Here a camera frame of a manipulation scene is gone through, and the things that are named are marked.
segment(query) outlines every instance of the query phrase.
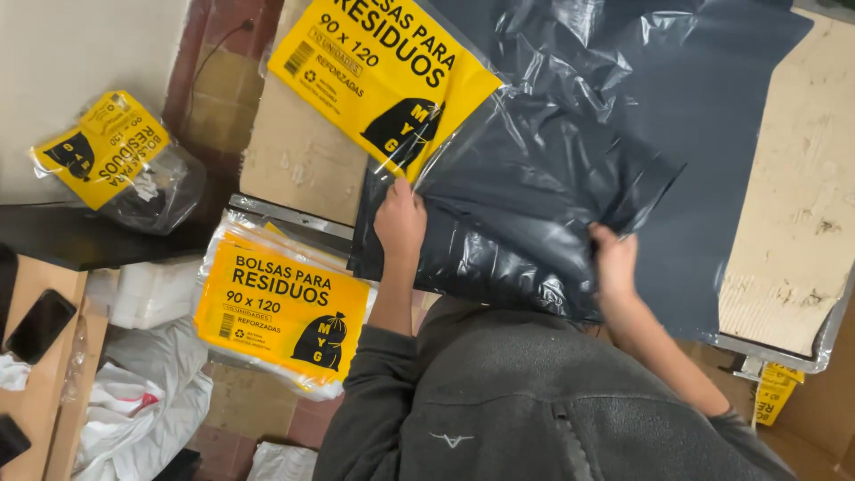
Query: hand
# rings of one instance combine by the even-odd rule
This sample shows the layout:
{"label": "hand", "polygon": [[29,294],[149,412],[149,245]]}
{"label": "hand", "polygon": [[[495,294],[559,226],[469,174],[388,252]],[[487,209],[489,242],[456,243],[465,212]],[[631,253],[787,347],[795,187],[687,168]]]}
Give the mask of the hand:
{"label": "hand", "polygon": [[636,296],[634,272],[638,239],[635,235],[618,239],[601,223],[591,223],[588,230],[597,243],[600,301]]}
{"label": "hand", "polygon": [[416,272],[427,224],[428,213],[422,197],[413,193],[406,179],[395,179],[374,218],[374,231],[386,255],[386,269]]}

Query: white wall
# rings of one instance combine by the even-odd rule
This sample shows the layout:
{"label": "white wall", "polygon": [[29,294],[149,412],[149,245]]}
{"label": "white wall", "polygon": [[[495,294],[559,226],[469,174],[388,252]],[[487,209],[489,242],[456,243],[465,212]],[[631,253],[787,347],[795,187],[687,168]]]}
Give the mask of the white wall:
{"label": "white wall", "polygon": [[0,0],[0,204],[66,199],[27,149],[123,88],[159,114],[189,0]]}

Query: barcode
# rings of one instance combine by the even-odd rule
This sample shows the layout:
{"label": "barcode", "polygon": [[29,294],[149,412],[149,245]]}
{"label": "barcode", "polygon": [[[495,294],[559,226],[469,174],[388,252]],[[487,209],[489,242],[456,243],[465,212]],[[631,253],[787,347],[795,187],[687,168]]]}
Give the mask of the barcode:
{"label": "barcode", "polygon": [[309,57],[311,57],[314,52],[315,49],[313,49],[309,44],[300,42],[300,45],[297,46],[297,49],[291,54],[288,61],[285,62],[285,70],[287,70],[291,75],[296,74],[300,67],[303,67],[303,64],[309,60]]}
{"label": "barcode", "polygon": [[220,324],[220,337],[226,339],[232,335],[232,327],[234,326],[234,314],[223,314],[222,324]]}

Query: black bag logo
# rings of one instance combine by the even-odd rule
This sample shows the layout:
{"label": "black bag logo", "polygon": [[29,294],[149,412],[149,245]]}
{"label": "black bag logo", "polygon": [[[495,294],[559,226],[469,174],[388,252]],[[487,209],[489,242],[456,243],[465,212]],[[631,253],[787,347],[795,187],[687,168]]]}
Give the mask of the black bag logo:
{"label": "black bag logo", "polygon": [[341,343],[347,336],[345,315],[336,312],[335,316],[320,316],[303,331],[294,345],[292,359],[300,359],[333,371],[339,371],[341,361]]}
{"label": "black bag logo", "polygon": [[375,118],[362,136],[384,152],[401,169],[422,153],[439,127],[445,102],[405,98]]}
{"label": "black bag logo", "polygon": [[92,152],[92,146],[82,132],[54,145],[44,151],[44,154],[68,169],[68,173],[74,178],[81,179],[83,182],[89,181],[89,172],[95,163],[95,153]]}

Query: sleeve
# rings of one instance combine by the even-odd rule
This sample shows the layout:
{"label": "sleeve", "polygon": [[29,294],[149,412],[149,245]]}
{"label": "sleeve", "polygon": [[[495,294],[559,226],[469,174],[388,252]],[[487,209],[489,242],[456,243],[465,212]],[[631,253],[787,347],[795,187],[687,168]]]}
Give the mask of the sleeve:
{"label": "sleeve", "polygon": [[415,338],[363,327],[313,480],[398,479],[399,430],[412,406],[415,360]]}
{"label": "sleeve", "polygon": [[740,452],[754,466],[760,468],[775,481],[798,481],[775,451],[754,433],[745,420],[732,408],[721,416],[709,418],[719,436]]}

